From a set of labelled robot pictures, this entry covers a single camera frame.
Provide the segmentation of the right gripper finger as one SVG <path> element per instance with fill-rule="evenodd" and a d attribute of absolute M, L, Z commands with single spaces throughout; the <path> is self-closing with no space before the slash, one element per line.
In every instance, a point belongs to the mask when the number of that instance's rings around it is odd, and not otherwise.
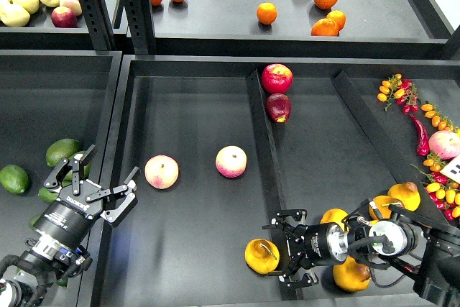
<path fill-rule="evenodd" d="M 287 209 L 278 211 L 263 229 L 278 229 L 286 237 L 300 237 L 305 234 L 307 211 L 305 209 Z"/>
<path fill-rule="evenodd" d="M 296 272 L 281 270 L 277 274 L 278 280 L 287 288 L 308 288 L 319 284 L 319 278 L 314 272 L 315 265 L 297 267 Z"/>

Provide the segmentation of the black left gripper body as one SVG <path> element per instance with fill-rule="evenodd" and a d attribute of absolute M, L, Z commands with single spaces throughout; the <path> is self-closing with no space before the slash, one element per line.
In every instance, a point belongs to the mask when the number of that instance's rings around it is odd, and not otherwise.
<path fill-rule="evenodd" d="M 35 222 L 34 228 L 39 234 L 48 235 L 66 247 L 75 249 L 103 211 L 102 199 L 89 203 L 86 197 L 102 190 L 100 185 L 90 180 L 80 184 L 78 196 L 73 195 L 71 185 L 64 187 L 58 198 Z"/>

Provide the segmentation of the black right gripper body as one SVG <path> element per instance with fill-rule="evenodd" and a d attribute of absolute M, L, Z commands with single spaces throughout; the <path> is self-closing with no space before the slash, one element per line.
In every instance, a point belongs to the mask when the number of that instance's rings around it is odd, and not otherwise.
<path fill-rule="evenodd" d="M 290 259 L 287 271 L 343 264 L 347 258 L 347 232 L 335 222 L 286 225 L 283 233 Z"/>

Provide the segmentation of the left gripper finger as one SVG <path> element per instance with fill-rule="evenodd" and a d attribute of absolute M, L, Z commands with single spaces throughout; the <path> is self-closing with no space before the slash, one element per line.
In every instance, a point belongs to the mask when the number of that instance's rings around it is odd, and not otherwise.
<path fill-rule="evenodd" d="M 62 182 L 64 181 L 65 176 L 71 172 L 71 193 L 74 196 L 79 196 L 81 194 L 83 188 L 82 185 L 85 180 L 84 167 L 92 161 L 96 153 L 96 146 L 91 145 L 80 157 L 74 157 L 73 159 L 61 159 L 45 179 L 43 187 L 49 191 L 52 191 L 53 193 L 61 192 L 63 189 Z"/>
<path fill-rule="evenodd" d="M 112 228 L 117 227 L 126 218 L 129 212 L 137 205 L 135 195 L 137 184 L 134 178 L 138 175 L 139 168 L 135 166 L 124 182 L 114 188 L 98 188 L 94 193 L 85 196 L 84 201 L 88 206 L 87 219 L 102 218 Z"/>

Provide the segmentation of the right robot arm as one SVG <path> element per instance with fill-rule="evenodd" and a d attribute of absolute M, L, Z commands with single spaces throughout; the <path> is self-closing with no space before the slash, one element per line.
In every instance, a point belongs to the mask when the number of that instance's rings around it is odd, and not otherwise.
<path fill-rule="evenodd" d="M 308 225 L 305 209 L 278 211 L 266 229 L 279 229 L 287 244 L 287 265 L 273 272 L 291 289 L 315 285 L 318 266 L 349 257 L 371 269 L 395 268 L 413 280 L 413 290 L 437 306 L 459 305 L 459 229 L 391 205 L 384 218 L 366 199 L 336 222 Z"/>

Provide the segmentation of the yellow pear beneath right arm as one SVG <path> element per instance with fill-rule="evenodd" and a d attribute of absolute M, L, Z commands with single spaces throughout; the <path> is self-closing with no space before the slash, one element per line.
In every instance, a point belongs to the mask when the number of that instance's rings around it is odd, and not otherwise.
<path fill-rule="evenodd" d="M 277 229 L 285 236 L 287 264 L 268 275 L 279 278 L 288 288 L 306 288 L 318 283 L 315 267 L 344 269 L 353 259 L 368 270 L 386 270 L 393 259 L 407 254 L 415 237 L 396 220 L 390 209 L 404 209 L 391 198 L 387 203 L 365 200 L 353 213 L 338 221 L 307 224 L 305 209 L 285 209 L 275 214 L 266 229 Z"/>

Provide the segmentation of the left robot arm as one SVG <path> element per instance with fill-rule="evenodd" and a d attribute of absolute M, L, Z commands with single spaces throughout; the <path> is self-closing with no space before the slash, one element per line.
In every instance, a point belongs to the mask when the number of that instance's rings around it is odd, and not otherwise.
<path fill-rule="evenodd" d="M 1 279 L 2 306 L 39 306 L 57 281 L 85 272 L 93 260 L 82 243 L 94 224 L 103 219 L 117 227 L 137 204 L 134 178 L 139 168 L 121 185 L 103 188 L 84 176 L 95 154 L 90 146 L 82 155 L 61 159 L 43 183 L 57 197 L 34 223 L 39 237 L 29 249 L 1 259 L 2 273 L 16 267 L 29 275 L 25 281 Z"/>

